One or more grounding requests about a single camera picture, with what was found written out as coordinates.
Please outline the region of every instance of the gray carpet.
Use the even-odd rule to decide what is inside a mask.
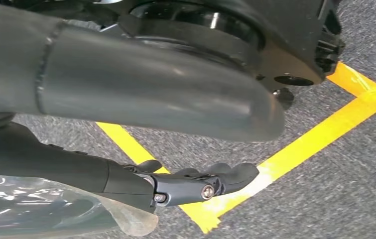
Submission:
[[[376,81],[376,1],[344,0],[339,9],[347,48],[343,61]],[[294,88],[284,135],[236,143],[128,127],[171,171],[215,162],[260,163],[353,99],[331,82]],[[43,141],[118,162],[130,160],[92,122],[18,116]],[[221,217],[204,235],[179,208],[160,209],[146,239],[376,239],[376,115],[255,197]],[[127,238],[119,232],[89,238]]]

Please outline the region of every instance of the hex bolt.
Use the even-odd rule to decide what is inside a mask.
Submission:
[[[163,203],[166,201],[166,195],[164,194],[154,194],[154,201],[158,203]]]
[[[206,185],[202,191],[201,191],[201,196],[205,200],[209,200],[214,196],[214,188],[211,185]]]

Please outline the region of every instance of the plastic wrap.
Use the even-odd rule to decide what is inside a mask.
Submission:
[[[143,236],[154,214],[42,178],[0,176],[0,239],[44,239],[121,229]]]

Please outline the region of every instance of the yellow tape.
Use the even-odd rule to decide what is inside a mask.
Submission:
[[[260,164],[258,177],[241,191],[216,197],[204,203],[181,206],[204,233],[218,226],[220,223],[218,217],[257,194],[376,113],[375,82],[343,63],[339,64],[336,73],[329,79],[357,98]],[[98,125],[135,163],[153,159],[153,156],[121,126],[107,123],[98,123]]]

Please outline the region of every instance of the screw hole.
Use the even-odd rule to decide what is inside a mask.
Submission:
[[[259,74],[259,75],[257,75],[257,76],[255,77],[255,79],[256,79],[257,81],[262,81],[262,80],[264,80],[264,78],[265,78],[265,76],[263,76],[263,75],[261,75],[261,74]]]
[[[279,83],[292,86],[312,86],[314,84],[314,82],[308,79],[294,76],[278,76],[275,77],[274,80]]]

